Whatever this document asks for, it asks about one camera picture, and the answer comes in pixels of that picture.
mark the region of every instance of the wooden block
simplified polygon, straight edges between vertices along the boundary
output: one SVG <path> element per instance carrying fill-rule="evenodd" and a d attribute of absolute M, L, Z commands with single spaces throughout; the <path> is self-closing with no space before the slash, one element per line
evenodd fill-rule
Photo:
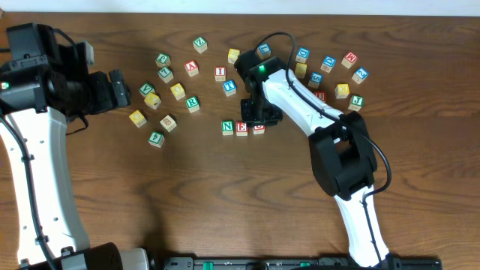
<path fill-rule="evenodd" d="M 157 146 L 158 148 L 162 147 L 162 145 L 164 144 L 164 141 L 165 141 L 164 135 L 158 132 L 152 132 L 150 135 L 150 138 L 148 138 L 148 142 L 153 146 Z"/>
<path fill-rule="evenodd" d="M 165 53 L 159 54 L 158 57 L 157 57 L 157 60 L 155 60 L 155 62 L 157 63 L 157 66 L 159 68 L 168 67 L 172 63 L 170 61 L 170 56 L 166 55 Z"/>
<path fill-rule="evenodd" d="M 322 74 L 317 72 L 312 72 L 312 76 L 310 76 L 310 80 L 308 81 L 308 86 L 317 89 L 320 83 L 322 82 L 322 78 L 323 78 Z"/>
<path fill-rule="evenodd" d="M 355 110 L 358 112 L 362 107 L 363 107 L 363 97 L 360 97 L 354 94 L 350 98 L 350 102 L 348 104 L 348 110 Z"/>
<path fill-rule="evenodd" d="M 353 52 L 349 52 L 343 57 L 342 65 L 346 68 L 351 68 L 358 59 L 359 57 L 357 55 L 354 55 Z"/>
<path fill-rule="evenodd" d="M 310 54 L 309 49 L 305 49 L 304 47 L 300 47 L 297 52 L 297 57 L 295 61 L 299 63 L 305 63 L 307 61 L 308 55 Z"/>
<path fill-rule="evenodd" d="M 248 128 L 246 123 L 237 122 L 236 127 L 237 136 L 248 136 Z"/>
<path fill-rule="evenodd" d="M 264 134 L 264 133 L 265 133 L 264 125 L 253 126 L 253 135 Z"/>
<path fill-rule="evenodd" d="M 215 80 L 217 82 L 224 82 L 227 79 L 226 67 L 215 67 Z"/>
<path fill-rule="evenodd" d="M 305 74 L 307 73 L 307 64 L 297 63 L 295 66 L 295 77 L 299 79 L 305 78 Z"/>
<path fill-rule="evenodd" d="M 222 134 L 233 135 L 233 121 L 222 121 Z"/>
<path fill-rule="evenodd" d="M 335 65 L 335 62 L 337 60 L 335 60 L 335 58 L 331 57 L 331 56 L 327 56 L 325 57 L 325 59 L 323 60 L 323 63 L 322 63 L 322 66 L 320 67 L 320 69 L 322 71 L 325 71 L 327 73 L 330 73 L 330 71 L 332 71 L 332 68 L 333 66 Z"/>
<path fill-rule="evenodd" d="M 228 62 L 230 64 L 235 64 L 235 61 L 237 61 L 237 58 L 240 55 L 240 51 L 237 49 L 230 49 L 228 51 Z"/>
<path fill-rule="evenodd" d="M 164 83 L 168 83 L 173 79 L 173 73 L 168 67 L 164 67 L 158 71 L 158 76 Z"/>
<path fill-rule="evenodd" d="M 185 90 L 183 89 L 180 82 L 170 87 L 170 90 L 172 91 L 172 94 L 177 101 L 185 97 Z"/>
<path fill-rule="evenodd" d="M 189 61 L 185 64 L 185 70 L 190 77 L 198 74 L 198 64 L 195 61 Z"/>
<path fill-rule="evenodd" d="M 353 74 L 352 80 L 354 80 L 356 83 L 360 84 L 367 78 L 367 76 L 368 76 L 368 72 L 363 67 L 360 67 Z"/>
<path fill-rule="evenodd" d="M 256 54 L 258 54 L 258 57 L 260 57 L 260 59 L 263 60 L 270 57 L 270 55 L 272 54 L 272 50 L 270 49 L 270 46 L 267 43 L 264 43 L 258 46 L 258 48 L 256 49 Z"/>
<path fill-rule="evenodd" d="M 233 79 L 223 83 L 223 91 L 227 97 L 237 92 L 237 85 L 235 85 Z"/>
<path fill-rule="evenodd" d="M 347 98 L 349 94 L 350 90 L 346 83 L 338 84 L 337 87 L 335 87 L 336 98 Z"/>
<path fill-rule="evenodd" d="M 187 103 L 188 111 L 190 111 L 190 113 L 200 110 L 200 104 L 198 103 L 198 100 L 196 97 L 188 98 L 186 103 Z"/>
<path fill-rule="evenodd" d="M 203 37 L 197 37 L 196 40 L 193 41 L 193 48 L 198 53 L 203 53 L 207 50 L 207 40 Z"/>
<path fill-rule="evenodd" d="M 140 128 L 147 122 L 147 120 L 145 119 L 145 117 L 143 117 L 142 113 L 139 110 L 136 110 L 128 117 L 130 117 L 130 120 L 136 125 L 137 128 Z"/>
<path fill-rule="evenodd" d="M 147 94 L 145 100 L 143 101 L 145 101 L 145 104 L 147 104 L 147 106 L 152 108 L 153 110 L 156 110 L 161 103 L 160 98 L 156 94 L 151 92 Z"/>
<path fill-rule="evenodd" d="M 316 91 L 313 93 L 318 99 L 320 99 L 323 102 L 327 101 L 327 96 L 324 91 Z"/>
<path fill-rule="evenodd" d="M 165 118 L 160 121 L 160 125 L 162 125 L 163 128 L 166 129 L 166 131 L 170 132 L 174 128 L 176 128 L 177 123 L 175 123 L 175 120 L 170 115 L 165 116 Z"/>
<path fill-rule="evenodd" d="M 146 97 L 149 93 L 155 93 L 153 86 L 151 86 L 148 82 L 145 82 L 142 87 L 140 87 L 140 94 L 143 97 Z"/>

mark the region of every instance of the black cable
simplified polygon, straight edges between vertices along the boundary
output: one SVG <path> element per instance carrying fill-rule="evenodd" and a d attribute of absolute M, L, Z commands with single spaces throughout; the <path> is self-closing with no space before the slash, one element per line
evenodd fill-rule
<path fill-rule="evenodd" d="M 75 60 L 78 63 L 79 57 L 78 57 L 77 45 L 75 44 L 74 40 L 72 40 L 67 34 L 65 34 L 65 32 L 63 32 L 58 28 L 54 28 L 53 32 L 61 35 L 64 39 L 66 39 L 71 44 L 71 46 L 73 47 L 73 54 L 75 55 Z"/>
<path fill-rule="evenodd" d="M 50 252 L 47 247 L 47 241 L 45 239 L 45 235 L 42 232 L 42 228 L 40 225 L 40 218 L 38 217 L 38 208 L 37 208 L 37 200 L 35 198 L 34 186 L 33 186 L 33 176 L 32 176 L 32 165 L 30 164 L 31 158 L 29 157 L 25 143 L 23 139 L 20 138 L 20 135 L 14 130 L 14 128 L 5 120 L 4 116 L 0 117 L 0 122 L 7 128 L 8 132 L 13 136 L 16 143 L 18 144 L 20 151 L 22 152 L 22 162 L 25 165 L 25 177 L 27 181 L 27 189 L 28 189 L 28 200 L 30 201 L 30 212 L 31 212 L 31 219 L 33 221 L 33 227 L 35 229 L 35 234 L 37 238 L 35 239 L 45 256 L 45 260 L 48 262 L 50 268 L 52 270 L 56 270 L 55 263 L 53 258 L 50 256 Z"/>
<path fill-rule="evenodd" d="M 75 130 L 74 132 L 67 133 L 67 136 L 71 135 L 71 134 L 75 134 L 75 133 L 80 132 L 80 131 L 84 131 L 85 129 L 87 129 L 89 127 L 89 121 L 87 120 L 87 118 L 84 115 L 80 115 L 79 118 L 82 119 L 82 122 L 85 125 L 85 127 L 79 128 L 79 129 Z"/>
<path fill-rule="evenodd" d="M 275 32 L 275 33 L 272 33 L 272 34 L 269 34 L 268 36 L 266 36 L 265 38 L 262 39 L 262 41 L 260 41 L 258 43 L 258 45 L 256 45 L 255 49 L 253 49 L 253 51 L 255 52 L 257 50 L 257 48 L 262 45 L 263 42 L 265 42 L 266 40 L 268 40 L 269 38 L 275 36 L 275 35 L 286 35 L 288 37 L 290 37 L 290 40 L 293 42 L 293 46 L 292 46 L 292 51 L 290 52 L 290 56 L 288 58 L 288 62 L 286 63 L 286 70 L 285 70 L 285 77 L 286 77 L 286 81 L 288 82 L 288 85 L 289 87 L 308 105 L 310 105 L 312 108 L 314 108 L 321 116 L 325 116 L 327 119 L 330 119 L 332 120 L 333 122 L 337 122 L 341 125 L 343 125 L 345 128 L 347 129 L 350 129 L 352 132 L 356 132 L 357 134 L 359 134 L 363 139 L 367 140 L 371 145 L 372 147 L 375 149 L 375 151 L 378 153 L 378 155 L 380 156 L 380 158 L 382 159 L 383 163 L 385 164 L 385 170 L 387 172 L 387 179 L 385 181 L 385 184 L 376 189 L 376 190 L 373 190 L 369 193 L 366 193 L 363 195 L 362 197 L 362 200 L 361 200 L 361 204 L 363 205 L 363 208 L 365 210 L 365 216 L 367 218 L 367 224 L 368 224 L 368 229 L 370 230 L 370 236 L 372 238 L 372 244 L 373 244 L 373 247 L 375 248 L 375 253 L 376 253 L 376 256 L 378 258 L 378 261 L 379 263 L 382 262 L 382 258 L 380 256 L 380 252 L 378 250 L 378 247 L 377 247 L 377 242 L 375 241 L 375 236 L 374 236 L 374 230 L 372 228 L 372 225 L 371 225 L 371 221 L 370 221 L 370 215 L 368 214 L 368 209 L 367 209 L 367 197 L 369 196 L 372 196 L 374 194 L 378 194 L 380 192 L 383 192 L 385 191 L 390 183 L 392 182 L 392 169 L 390 168 L 390 163 L 389 161 L 387 160 L 387 157 L 385 156 L 385 154 L 383 153 L 382 149 L 380 149 L 380 147 L 372 140 L 370 139 L 366 134 L 364 134 L 363 131 L 359 130 L 357 127 L 355 126 L 352 126 L 351 124 L 347 124 L 346 122 L 344 121 L 341 121 L 339 118 L 336 118 L 334 117 L 333 115 L 329 115 L 328 113 L 325 112 L 324 109 L 322 108 L 319 108 L 315 103 L 311 102 L 310 100 L 308 100 L 306 97 L 303 96 L 303 94 L 301 94 L 299 92 L 298 89 L 296 89 L 296 87 L 293 85 L 293 82 L 290 80 L 290 77 L 289 77 L 289 69 L 290 69 L 290 63 L 292 61 L 292 57 L 293 57 L 293 53 L 295 52 L 295 48 L 297 46 L 297 43 L 296 43 L 296 40 L 295 38 L 289 34 L 289 33 L 286 33 L 286 32 Z"/>

